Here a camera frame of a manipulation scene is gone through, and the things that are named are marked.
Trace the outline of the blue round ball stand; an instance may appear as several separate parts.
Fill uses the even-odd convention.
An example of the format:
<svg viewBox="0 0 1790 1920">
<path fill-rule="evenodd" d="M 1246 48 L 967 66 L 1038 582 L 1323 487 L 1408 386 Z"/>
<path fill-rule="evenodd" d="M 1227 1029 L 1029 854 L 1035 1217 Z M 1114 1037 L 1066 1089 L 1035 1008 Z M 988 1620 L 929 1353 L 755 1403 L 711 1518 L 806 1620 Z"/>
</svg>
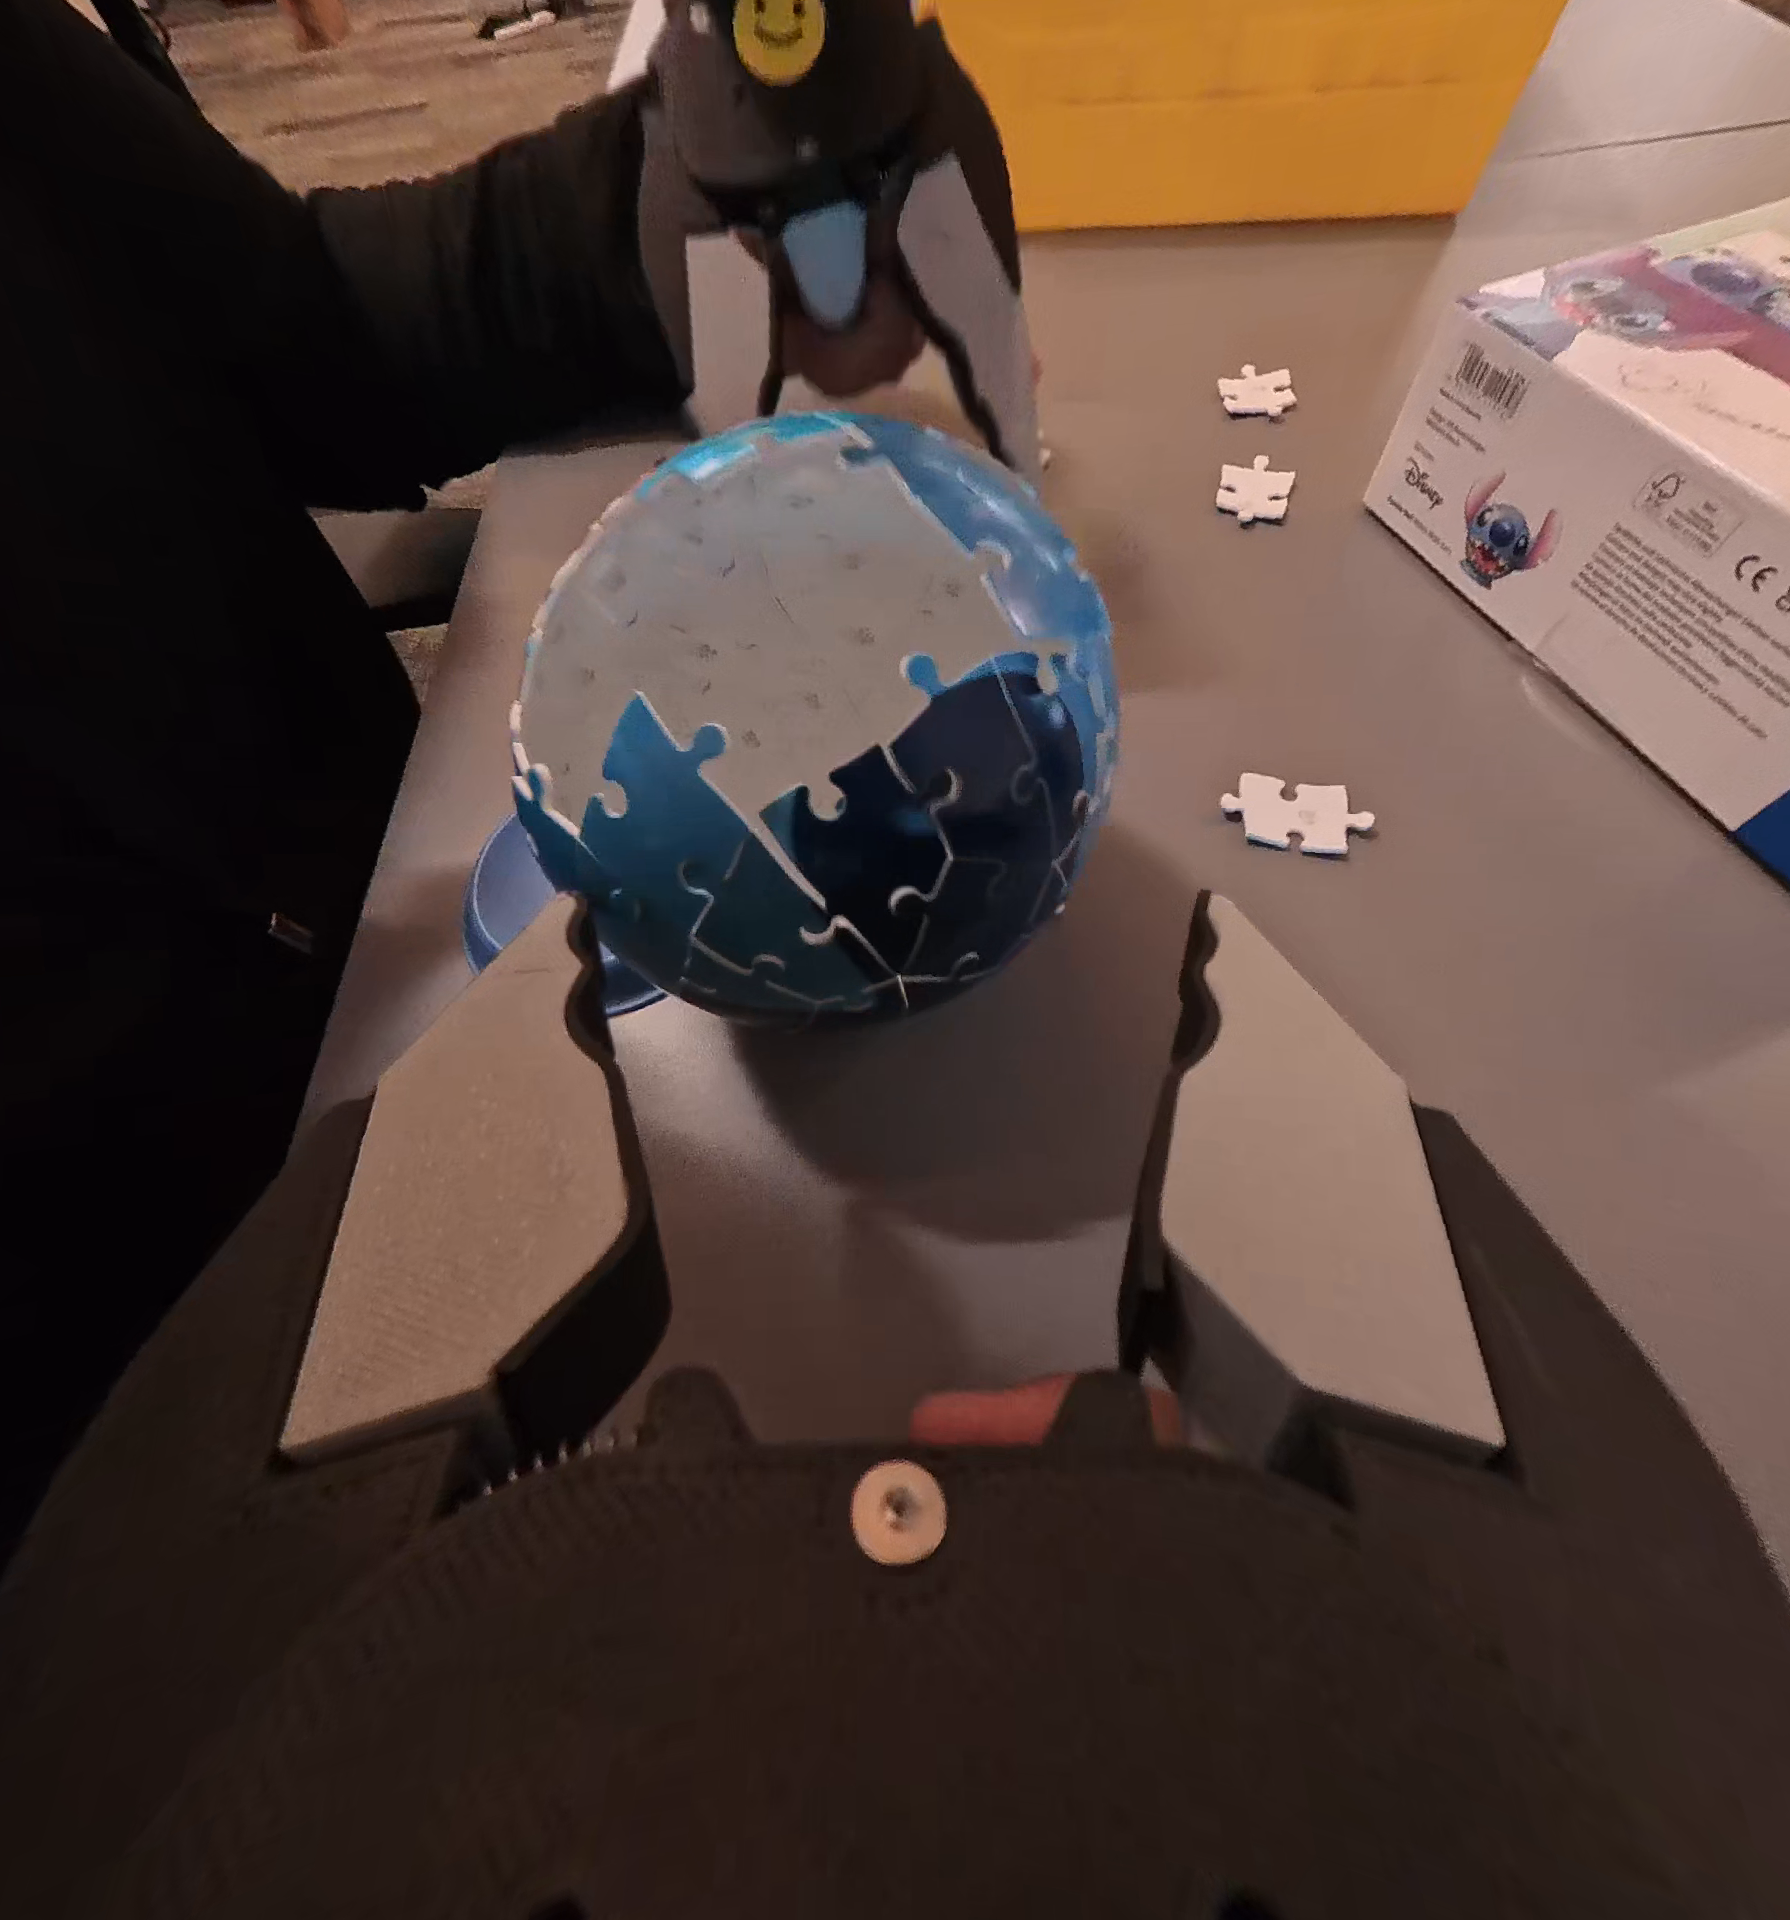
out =
<svg viewBox="0 0 1790 1920">
<path fill-rule="evenodd" d="M 556 896 L 525 820 L 510 813 L 480 845 L 477 866 L 463 896 L 463 947 L 473 972 L 484 972 Z M 602 950 L 605 1014 L 626 1016 L 665 1000 L 643 972 L 626 964 L 607 944 Z"/>
</svg>

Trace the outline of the person's black clothed torso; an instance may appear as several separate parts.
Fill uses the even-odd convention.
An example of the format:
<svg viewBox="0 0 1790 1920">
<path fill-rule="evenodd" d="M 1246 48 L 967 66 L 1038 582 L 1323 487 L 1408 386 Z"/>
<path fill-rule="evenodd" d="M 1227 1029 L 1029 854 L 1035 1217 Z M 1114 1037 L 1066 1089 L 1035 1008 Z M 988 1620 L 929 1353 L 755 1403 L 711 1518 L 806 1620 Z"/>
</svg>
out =
<svg viewBox="0 0 1790 1920">
<path fill-rule="evenodd" d="M 271 1179 L 411 741 L 318 536 L 308 208 L 0 3 L 0 1578 Z"/>
</svg>

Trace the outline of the person's right hand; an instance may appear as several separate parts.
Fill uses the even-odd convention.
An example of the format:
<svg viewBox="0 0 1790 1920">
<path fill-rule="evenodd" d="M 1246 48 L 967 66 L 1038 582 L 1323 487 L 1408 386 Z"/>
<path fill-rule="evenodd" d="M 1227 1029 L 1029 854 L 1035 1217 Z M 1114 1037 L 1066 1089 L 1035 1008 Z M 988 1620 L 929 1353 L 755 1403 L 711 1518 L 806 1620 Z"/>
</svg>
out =
<svg viewBox="0 0 1790 1920">
<path fill-rule="evenodd" d="M 905 1437 L 928 1450 L 1164 1450 L 1182 1448 L 1182 1405 L 1124 1370 L 1051 1375 L 923 1400 Z"/>
</svg>

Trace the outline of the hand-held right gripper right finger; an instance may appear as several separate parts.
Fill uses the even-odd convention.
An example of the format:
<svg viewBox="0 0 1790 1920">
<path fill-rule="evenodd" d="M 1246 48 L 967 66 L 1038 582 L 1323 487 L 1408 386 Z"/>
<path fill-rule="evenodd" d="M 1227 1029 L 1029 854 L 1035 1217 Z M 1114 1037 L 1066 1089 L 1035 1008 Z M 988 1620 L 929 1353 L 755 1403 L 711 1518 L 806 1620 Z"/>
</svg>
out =
<svg viewBox="0 0 1790 1920">
<path fill-rule="evenodd" d="M 1508 1445 L 1404 1079 L 1199 891 L 1138 1165 L 1119 1365 L 1248 1466 L 1353 1430 L 1454 1466 Z"/>
</svg>

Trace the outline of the person's left hand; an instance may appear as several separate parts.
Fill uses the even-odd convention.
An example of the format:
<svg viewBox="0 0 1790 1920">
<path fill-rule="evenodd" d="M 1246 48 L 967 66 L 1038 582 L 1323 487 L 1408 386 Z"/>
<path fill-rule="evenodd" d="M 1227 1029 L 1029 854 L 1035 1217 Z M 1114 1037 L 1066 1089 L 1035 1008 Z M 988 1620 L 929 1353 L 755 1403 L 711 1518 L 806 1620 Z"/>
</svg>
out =
<svg viewBox="0 0 1790 1920">
<path fill-rule="evenodd" d="M 887 284 L 867 287 L 845 327 L 826 327 L 799 306 L 781 306 L 781 366 L 826 397 L 856 397 L 894 384 L 923 348 L 923 325 Z"/>
</svg>

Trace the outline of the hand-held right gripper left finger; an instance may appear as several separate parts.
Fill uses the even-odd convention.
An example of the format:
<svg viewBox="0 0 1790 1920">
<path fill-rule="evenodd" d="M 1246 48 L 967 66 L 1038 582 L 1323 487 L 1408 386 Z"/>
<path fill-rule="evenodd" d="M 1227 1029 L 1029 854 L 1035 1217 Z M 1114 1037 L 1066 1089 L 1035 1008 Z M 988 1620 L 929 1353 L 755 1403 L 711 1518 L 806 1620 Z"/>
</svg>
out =
<svg viewBox="0 0 1790 1920">
<path fill-rule="evenodd" d="M 666 1317 L 599 934 L 556 896 L 374 1087 L 278 1454 L 440 1433 L 473 1466 L 580 1458 Z"/>
</svg>

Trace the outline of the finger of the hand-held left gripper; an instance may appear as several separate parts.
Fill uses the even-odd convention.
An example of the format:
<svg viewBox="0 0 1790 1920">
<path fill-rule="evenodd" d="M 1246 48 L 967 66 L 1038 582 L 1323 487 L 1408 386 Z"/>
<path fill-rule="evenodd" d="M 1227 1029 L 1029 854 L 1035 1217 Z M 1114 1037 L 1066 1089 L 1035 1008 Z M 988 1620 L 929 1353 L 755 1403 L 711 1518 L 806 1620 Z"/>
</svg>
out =
<svg viewBox="0 0 1790 1920">
<path fill-rule="evenodd" d="M 1042 467 L 1029 315 L 973 189 L 914 184 L 898 258 L 967 427 L 1008 467 Z"/>
<path fill-rule="evenodd" d="M 774 278 L 763 241 L 685 194 L 687 418 L 711 437 L 774 412 Z"/>
</svg>

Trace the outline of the blue puzzle ball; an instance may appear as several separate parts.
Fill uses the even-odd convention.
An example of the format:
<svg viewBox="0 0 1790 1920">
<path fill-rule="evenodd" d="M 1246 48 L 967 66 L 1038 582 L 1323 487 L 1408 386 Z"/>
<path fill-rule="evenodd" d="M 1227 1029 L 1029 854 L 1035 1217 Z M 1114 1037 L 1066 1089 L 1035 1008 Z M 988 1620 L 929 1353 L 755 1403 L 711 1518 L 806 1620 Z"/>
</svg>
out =
<svg viewBox="0 0 1790 1920">
<path fill-rule="evenodd" d="M 1114 624 L 1035 487 L 936 427 L 685 445 L 551 577 L 513 810 L 599 944 L 763 1029 L 903 1021 L 1069 904 L 1123 749 Z"/>
</svg>

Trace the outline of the white cartoon print puzzle box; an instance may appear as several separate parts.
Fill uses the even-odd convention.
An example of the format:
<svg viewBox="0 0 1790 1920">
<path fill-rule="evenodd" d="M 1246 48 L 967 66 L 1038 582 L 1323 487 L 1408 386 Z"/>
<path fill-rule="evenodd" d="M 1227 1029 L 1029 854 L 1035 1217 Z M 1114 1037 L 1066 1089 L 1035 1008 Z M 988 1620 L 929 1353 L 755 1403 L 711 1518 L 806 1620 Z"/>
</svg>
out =
<svg viewBox="0 0 1790 1920">
<path fill-rule="evenodd" d="M 1790 200 L 1460 293 L 1365 505 L 1790 889 Z"/>
</svg>

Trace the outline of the yellow stacked plastic bins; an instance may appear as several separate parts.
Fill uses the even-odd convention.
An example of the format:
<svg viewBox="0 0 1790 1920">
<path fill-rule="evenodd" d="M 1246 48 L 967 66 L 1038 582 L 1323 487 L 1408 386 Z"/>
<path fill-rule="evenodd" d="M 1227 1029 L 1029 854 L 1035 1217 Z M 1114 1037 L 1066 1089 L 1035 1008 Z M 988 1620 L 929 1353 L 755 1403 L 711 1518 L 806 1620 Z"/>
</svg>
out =
<svg viewBox="0 0 1790 1920">
<path fill-rule="evenodd" d="M 1459 213 L 1563 3 L 923 3 L 1017 228 Z"/>
</svg>

